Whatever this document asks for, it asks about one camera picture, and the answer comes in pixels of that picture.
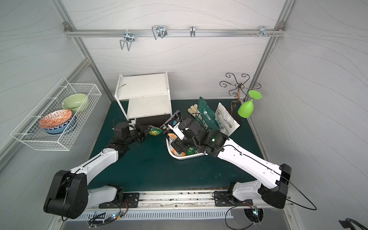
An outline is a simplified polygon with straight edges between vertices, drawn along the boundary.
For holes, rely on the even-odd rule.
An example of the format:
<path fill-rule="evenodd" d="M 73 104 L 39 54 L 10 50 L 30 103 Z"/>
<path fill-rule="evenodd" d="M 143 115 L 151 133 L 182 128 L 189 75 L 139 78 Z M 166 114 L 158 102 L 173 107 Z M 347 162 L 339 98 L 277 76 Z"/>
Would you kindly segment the dark green soil bag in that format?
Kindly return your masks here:
<path fill-rule="evenodd" d="M 202 97 L 199 98 L 197 103 L 197 115 L 195 116 L 195 120 L 206 131 L 220 131 L 215 112 L 208 106 L 207 102 Z"/>

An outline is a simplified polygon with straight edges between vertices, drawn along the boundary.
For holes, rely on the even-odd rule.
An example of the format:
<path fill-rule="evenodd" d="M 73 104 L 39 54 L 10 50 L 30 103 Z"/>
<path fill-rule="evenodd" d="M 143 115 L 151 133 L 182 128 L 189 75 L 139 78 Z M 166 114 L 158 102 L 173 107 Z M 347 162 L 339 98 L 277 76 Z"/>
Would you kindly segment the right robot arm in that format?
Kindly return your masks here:
<path fill-rule="evenodd" d="M 262 199 L 268 205 L 282 209 L 285 206 L 291 167 L 267 162 L 242 148 L 227 135 L 217 130 L 207 131 L 194 119 L 171 117 L 162 126 L 168 135 L 177 138 L 171 146 L 179 153 L 193 148 L 199 153 L 227 161 L 255 178 L 248 183 L 233 182 L 224 196 L 232 205 L 250 199 Z"/>

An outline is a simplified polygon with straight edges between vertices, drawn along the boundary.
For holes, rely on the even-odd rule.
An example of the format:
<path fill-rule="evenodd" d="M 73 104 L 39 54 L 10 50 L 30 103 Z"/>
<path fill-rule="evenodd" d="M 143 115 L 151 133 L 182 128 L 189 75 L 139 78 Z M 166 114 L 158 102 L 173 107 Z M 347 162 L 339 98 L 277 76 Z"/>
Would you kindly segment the black white fertilizer bag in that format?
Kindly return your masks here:
<path fill-rule="evenodd" d="M 173 115 L 160 126 L 162 130 L 173 129 L 178 123 L 183 120 L 180 110 L 176 110 Z"/>

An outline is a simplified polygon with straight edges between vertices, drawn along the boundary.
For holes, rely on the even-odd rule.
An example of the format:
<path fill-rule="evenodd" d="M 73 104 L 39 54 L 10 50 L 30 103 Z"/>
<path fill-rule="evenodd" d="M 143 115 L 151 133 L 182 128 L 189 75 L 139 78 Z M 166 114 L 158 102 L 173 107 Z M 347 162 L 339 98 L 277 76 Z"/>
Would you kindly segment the white perforated plastic basket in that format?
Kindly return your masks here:
<path fill-rule="evenodd" d="M 175 158 L 175 159 L 177 159 L 177 160 L 188 160 L 188 159 L 192 159 L 192 158 L 196 158 L 196 157 L 202 157 L 202 156 L 205 156 L 205 154 L 204 153 L 195 153 L 195 154 L 192 154 L 192 155 L 183 155 L 182 153 L 181 154 L 179 154 L 179 153 L 177 153 L 176 152 L 176 150 L 171 146 L 171 143 L 172 143 L 172 141 L 171 141 L 171 139 L 170 138 L 167 138 L 166 139 L 166 146 L 167 146 L 167 150 L 168 150 L 168 152 L 169 152 L 169 154 L 173 157 L 173 158 Z"/>

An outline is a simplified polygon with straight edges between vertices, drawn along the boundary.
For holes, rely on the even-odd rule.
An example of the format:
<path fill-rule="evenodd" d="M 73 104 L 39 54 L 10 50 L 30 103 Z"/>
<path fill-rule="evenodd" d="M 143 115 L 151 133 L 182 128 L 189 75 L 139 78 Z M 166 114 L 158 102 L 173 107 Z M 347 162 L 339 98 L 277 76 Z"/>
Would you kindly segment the white green fertilizer bag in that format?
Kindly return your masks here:
<path fill-rule="evenodd" d="M 218 103 L 215 116 L 220 127 L 220 132 L 226 136 L 230 136 L 240 127 L 240 124 L 231 116 L 222 103 Z"/>

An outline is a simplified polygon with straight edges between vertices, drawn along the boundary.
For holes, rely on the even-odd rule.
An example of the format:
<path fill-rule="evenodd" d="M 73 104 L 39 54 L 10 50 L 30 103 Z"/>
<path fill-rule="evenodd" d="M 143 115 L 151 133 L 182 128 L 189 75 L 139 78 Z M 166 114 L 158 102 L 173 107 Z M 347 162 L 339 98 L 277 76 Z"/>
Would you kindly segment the orange snack bag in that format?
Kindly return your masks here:
<path fill-rule="evenodd" d="M 168 139 L 169 152 L 170 152 L 173 156 L 176 156 L 176 157 L 184 157 L 184 156 L 186 156 L 186 153 L 185 153 L 185 152 L 178 153 L 178 152 L 173 148 L 173 146 L 171 145 L 171 144 L 172 144 L 172 143 L 177 139 L 177 136 L 176 136 L 174 133 L 168 133 L 168 135 L 167 135 L 167 139 Z"/>

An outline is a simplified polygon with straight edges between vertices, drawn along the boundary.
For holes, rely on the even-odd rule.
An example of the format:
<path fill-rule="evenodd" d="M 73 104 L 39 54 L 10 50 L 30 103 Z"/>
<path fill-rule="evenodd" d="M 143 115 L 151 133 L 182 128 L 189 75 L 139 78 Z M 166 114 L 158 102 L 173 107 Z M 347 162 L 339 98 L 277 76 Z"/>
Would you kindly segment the small yellow green packet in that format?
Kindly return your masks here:
<path fill-rule="evenodd" d="M 150 127 L 150 130 L 149 130 L 149 134 L 152 135 L 152 136 L 158 136 L 160 134 L 162 134 L 163 131 L 159 128 L 159 127 L 154 127 L 154 126 L 151 126 Z"/>

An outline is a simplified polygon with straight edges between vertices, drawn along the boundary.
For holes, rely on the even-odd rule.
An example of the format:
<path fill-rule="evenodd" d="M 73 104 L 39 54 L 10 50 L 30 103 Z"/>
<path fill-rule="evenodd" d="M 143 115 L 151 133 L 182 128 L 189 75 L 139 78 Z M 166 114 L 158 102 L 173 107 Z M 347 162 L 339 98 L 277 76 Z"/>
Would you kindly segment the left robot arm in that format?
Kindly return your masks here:
<path fill-rule="evenodd" d="M 118 123 L 113 129 L 113 138 L 96 156 L 73 169 L 60 170 L 54 175 L 43 206 L 44 212 L 76 219 L 90 207 L 108 204 L 114 208 L 125 204 L 122 187 L 89 189 L 88 185 L 104 169 L 122 159 L 131 144 L 142 143 L 151 129 L 151 126 Z"/>

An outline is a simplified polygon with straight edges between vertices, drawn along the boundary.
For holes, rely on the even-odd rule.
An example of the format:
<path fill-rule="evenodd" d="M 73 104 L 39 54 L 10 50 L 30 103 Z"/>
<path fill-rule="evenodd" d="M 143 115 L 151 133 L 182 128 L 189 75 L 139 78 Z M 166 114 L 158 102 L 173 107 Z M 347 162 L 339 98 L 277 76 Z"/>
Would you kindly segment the white green shelf bag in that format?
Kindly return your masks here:
<path fill-rule="evenodd" d="M 186 152 L 186 155 L 189 156 L 189 155 L 193 155 L 193 154 L 196 154 L 196 148 L 189 147 L 189 149 Z"/>

